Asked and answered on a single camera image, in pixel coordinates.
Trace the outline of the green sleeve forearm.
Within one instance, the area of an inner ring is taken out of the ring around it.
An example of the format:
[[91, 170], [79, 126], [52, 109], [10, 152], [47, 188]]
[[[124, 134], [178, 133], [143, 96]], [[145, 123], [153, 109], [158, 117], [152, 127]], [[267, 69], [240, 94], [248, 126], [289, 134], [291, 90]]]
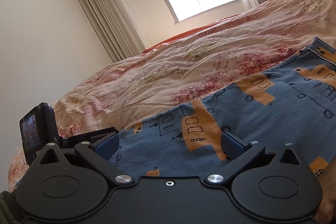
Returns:
[[17, 203], [15, 190], [12, 192], [1, 192], [0, 219], [1, 224], [19, 224], [24, 219], [23, 213]]

